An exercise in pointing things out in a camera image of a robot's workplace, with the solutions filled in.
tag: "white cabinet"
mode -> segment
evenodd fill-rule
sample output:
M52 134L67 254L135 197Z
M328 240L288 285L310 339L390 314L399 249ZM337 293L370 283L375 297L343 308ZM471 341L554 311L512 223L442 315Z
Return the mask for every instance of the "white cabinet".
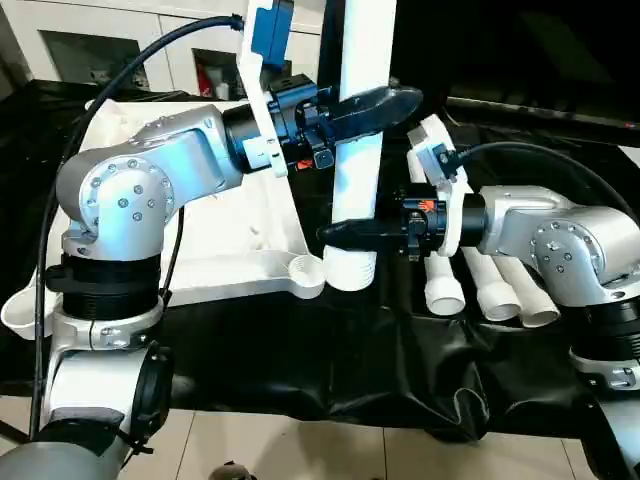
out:
M302 30L319 31L324 3L295 2L294 20L306 25ZM163 33L201 17L245 13L247 0L0 0L0 5L33 78L103 84ZM157 13L164 11L184 16ZM241 33L226 27L187 35L147 60L124 87L244 98L235 66L241 40ZM319 34L292 29L285 70L265 69L265 83L298 73L315 80L319 52Z
M56 0L58 3L156 13L186 18L244 16L247 0ZM326 0L295 0L292 30L320 34Z
M157 15L24 0L3 10L33 74L41 80L100 82L114 75L161 34ZM166 55L155 55L134 85L172 90Z
M160 17L163 33L188 23L189 19ZM206 95L210 88L216 100L239 100L244 90L237 74L235 54L240 50L242 34L229 28L211 28L176 40L167 47L173 86L192 95ZM285 53L283 74L304 73L312 80L318 75L320 36L291 32ZM263 72L265 81L278 74Z

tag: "wall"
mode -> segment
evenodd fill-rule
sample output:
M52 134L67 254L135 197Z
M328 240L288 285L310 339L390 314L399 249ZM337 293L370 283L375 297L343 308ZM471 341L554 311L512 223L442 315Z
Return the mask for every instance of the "wall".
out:
M9 21L0 7L0 99L30 79L31 73L27 62L13 36Z

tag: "white pipe segment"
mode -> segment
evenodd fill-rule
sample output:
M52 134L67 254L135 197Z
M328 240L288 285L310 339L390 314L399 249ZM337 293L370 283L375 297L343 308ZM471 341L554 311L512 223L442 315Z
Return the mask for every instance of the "white pipe segment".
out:
M396 0L347 0L342 46L340 100L389 84ZM373 218L382 133L336 147L332 222ZM347 252L327 246L327 282L356 291L373 281L375 252Z
M531 278L520 260L515 257L494 257L493 261L520 300L522 325L527 328L542 327L558 319L558 307L549 294Z
M487 320L503 322L520 313L520 301L511 285L498 271L493 258L477 248L462 248L471 276L478 289L478 304Z
M420 160L411 150L407 153L407 166L412 183L427 183ZM453 276L449 258L431 252L424 259L424 268L427 276L424 298L429 311L442 316L460 313L466 302L462 286Z

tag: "orange label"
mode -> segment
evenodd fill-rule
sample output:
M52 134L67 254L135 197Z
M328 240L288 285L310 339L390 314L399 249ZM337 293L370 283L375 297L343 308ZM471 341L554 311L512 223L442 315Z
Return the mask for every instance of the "orange label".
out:
M313 166L313 160L300 160L298 162L298 170L304 170Z
M436 202L433 200L421 200L418 203L418 208L426 213L433 212L436 209Z

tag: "floor tile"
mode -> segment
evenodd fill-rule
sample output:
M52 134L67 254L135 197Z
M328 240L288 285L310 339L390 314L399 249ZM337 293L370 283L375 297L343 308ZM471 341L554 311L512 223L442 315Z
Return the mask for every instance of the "floor tile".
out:
M591 473L587 458L584 456L582 442L580 440L562 440L564 448L571 462L571 469L576 480L596 480L596 476Z
M476 444L443 444L420 430L385 429L387 480L573 480L555 438L490 433Z
M29 431L30 408L30 398L0 396L0 420L25 433ZM7 453L15 446L14 443L0 437L0 455Z
M196 414L178 480L207 480L234 461L258 480L372 480L385 476L381 428L277 415Z
M167 422L149 441L154 453L134 456L118 480L175 480L193 416L192 411L171 410Z

